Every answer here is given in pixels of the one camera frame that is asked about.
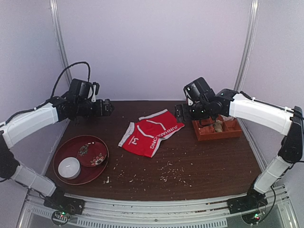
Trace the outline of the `left aluminium frame post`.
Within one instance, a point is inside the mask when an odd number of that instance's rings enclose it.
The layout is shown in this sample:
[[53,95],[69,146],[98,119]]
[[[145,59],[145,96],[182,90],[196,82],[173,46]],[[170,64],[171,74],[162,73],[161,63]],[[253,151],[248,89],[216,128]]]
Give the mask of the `left aluminium frame post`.
[[56,41],[57,41],[57,46],[59,49],[62,65],[65,68],[69,65],[69,63],[68,63],[68,59],[67,59],[62,29],[61,29],[61,25],[60,25],[58,2],[57,2],[57,0],[49,0],[49,4],[50,4],[50,11],[51,11],[51,17],[52,17],[52,21],[53,21],[53,27],[54,27],[55,37],[56,37]]

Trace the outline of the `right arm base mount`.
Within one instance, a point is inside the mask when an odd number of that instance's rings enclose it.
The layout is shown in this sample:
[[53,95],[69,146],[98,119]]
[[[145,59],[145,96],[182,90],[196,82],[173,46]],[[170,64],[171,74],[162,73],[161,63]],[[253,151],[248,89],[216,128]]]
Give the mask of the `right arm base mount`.
[[227,200],[230,214],[258,209],[259,206],[268,205],[265,194],[256,190],[249,190],[245,196],[235,197]]

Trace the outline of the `right aluminium frame post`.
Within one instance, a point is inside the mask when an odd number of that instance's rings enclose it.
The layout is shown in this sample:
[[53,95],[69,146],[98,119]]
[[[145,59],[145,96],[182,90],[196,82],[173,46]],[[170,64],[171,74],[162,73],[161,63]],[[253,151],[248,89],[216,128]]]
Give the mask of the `right aluminium frame post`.
[[243,48],[243,53],[238,69],[237,78],[234,85],[234,90],[240,91],[243,87],[245,76],[247,73],[247,68],[249,64],[249,55],[254,43],[255,30],[256,30],[256,22],[259,8],[259,0],[251,1],[251,8],[249,14],[249,20],[247,25],[247,33],[245,38],[245,44]]

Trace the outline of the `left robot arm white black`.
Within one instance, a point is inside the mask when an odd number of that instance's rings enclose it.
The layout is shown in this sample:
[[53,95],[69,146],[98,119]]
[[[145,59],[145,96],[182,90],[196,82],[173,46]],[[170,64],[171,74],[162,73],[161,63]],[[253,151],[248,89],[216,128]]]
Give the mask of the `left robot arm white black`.
[[12,179],[44,196],[51,197],[56,185],[45,176],[36,173],[15,159],[11,148],[38,130],[61,122],[81,117],[110,116],[114,106],[109,99],[68,101],[53,97],[45,103],[27,111],[20,111],[11,120],[0,124],[0,177],[2,181]]

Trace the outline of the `aluminium front rail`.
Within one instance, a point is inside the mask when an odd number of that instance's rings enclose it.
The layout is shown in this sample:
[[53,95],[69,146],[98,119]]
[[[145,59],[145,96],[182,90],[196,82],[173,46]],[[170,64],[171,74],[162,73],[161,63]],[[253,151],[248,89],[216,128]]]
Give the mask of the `aluminium front rail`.
[[[227,200],[234,196],[182,201],[127,201],[71,194],[85,201],[82,215],[61,220],[68,228],[251,228],[245,215],[230,214]],[[257,228],[298,228],[292,203],[284,185],[266,193],[267,206],[260,206],[266,218]]]

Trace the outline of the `red floral plate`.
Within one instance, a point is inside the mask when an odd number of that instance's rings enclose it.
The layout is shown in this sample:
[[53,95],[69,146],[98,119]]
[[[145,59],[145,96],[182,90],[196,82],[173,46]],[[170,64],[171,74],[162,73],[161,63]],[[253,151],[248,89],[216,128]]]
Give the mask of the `red floral plate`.
[[107,158],[107,148],[101,142],[89,142],[81,146],[76,158],[82,166],[95,167]]

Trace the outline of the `aluminium frame post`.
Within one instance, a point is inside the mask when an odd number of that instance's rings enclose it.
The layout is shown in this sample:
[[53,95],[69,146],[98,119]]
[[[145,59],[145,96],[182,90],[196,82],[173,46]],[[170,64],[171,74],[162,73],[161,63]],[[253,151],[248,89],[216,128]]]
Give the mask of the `aluminium frame post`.
[[243,48],[243,53],[238,69],[237,78],[234,85],[234,90],[240,91],[243,87],[245,76],[247,73],[247,68],[249,64],[249,55],[254,43],[255,30],[256,30],[256,22],[259,8],[259,0],[251,1],[251,8],[249,14],[249,20],[247,25],[247,33],[245,38],[245,44]]
[[51,17],[52,17],[52,21],[53,21],[53,27],[54,27],[55,37],[56,37],[56,41],[57,41],[57,46],[59,49],[62,65],[65,68],[69,65],[69,63],[68,63],[68,59],[67,59],[62,29],[61,29],[61,25],[60,25],[58,2],[57,2],[57,0],[49,0],[49,4],[50,4],[50,11],[51,11]]

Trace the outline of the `orange compartment tray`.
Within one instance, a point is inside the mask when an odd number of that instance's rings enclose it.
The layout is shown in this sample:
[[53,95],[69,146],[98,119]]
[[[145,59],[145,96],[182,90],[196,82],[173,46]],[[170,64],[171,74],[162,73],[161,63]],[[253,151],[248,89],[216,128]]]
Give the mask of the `orange compartment tray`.
[[219,139],[228,139],[228,138],[238,138],[242,135],[242,129],[234,117],[224,117],[219,115],[216,120],[221,120],[223,122],[223,132],[221,133],[208,133],[202,134],[200,128],[206,124],[212,124],[215,120],[203,119],[192,121],[194,131],[198,141],[210,141],[210,140],[219,140]]

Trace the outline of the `large dark red tray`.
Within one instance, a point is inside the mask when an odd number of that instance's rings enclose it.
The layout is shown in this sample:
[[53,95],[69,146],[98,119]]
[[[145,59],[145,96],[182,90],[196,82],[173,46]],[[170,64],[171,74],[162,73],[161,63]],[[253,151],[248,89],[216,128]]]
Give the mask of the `large dark red tray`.
[[99,177],[107,166],[109,150],[95,136],[81,135],[67,140],[56,151],[53,169],[69,185],[87,184]]

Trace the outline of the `red white underwear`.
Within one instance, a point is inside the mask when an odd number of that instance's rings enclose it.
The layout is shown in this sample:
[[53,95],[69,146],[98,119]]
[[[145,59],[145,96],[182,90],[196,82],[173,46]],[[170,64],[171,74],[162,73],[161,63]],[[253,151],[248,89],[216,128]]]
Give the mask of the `red white underwear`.
[[153,157],[161,142],[184,127],[167,109],[143,116],[129,126],[118,146],[136,155]]

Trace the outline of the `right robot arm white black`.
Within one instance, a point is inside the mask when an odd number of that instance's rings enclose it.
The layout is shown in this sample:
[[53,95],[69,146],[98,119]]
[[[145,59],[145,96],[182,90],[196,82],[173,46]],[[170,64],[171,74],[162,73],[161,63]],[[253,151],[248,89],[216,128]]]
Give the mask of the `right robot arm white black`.
[[223,89],[215,94],[212,91],[187,87],[184,92],[187,102],[174,107],[178,122],[216,119],[222,115],[248,120],[283,135],[278,154],[249,188],[249,198],[258,200],[263,197],[288,169],[301,162],[304,150],[304,117],[300,107],[280,107],[256,100],[242,91],[230,89]]

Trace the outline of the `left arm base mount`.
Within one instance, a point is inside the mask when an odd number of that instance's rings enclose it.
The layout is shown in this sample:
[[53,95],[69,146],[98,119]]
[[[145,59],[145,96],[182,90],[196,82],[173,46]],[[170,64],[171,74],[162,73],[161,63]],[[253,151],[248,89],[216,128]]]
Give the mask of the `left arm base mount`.
[[70,215],[82,215],[85,201],[65,196],[62,192],[55,192],[52,196],[44,198],[44,206]]

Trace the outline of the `white round cup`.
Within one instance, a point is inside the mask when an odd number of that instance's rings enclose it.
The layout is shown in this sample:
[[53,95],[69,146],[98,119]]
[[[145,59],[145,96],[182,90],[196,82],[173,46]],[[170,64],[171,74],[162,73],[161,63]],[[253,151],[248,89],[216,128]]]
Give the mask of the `white round cup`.
[[58,173],[62,178],[72,180],[80,174],[80,162],[75,157],[67,157],[58,166]]

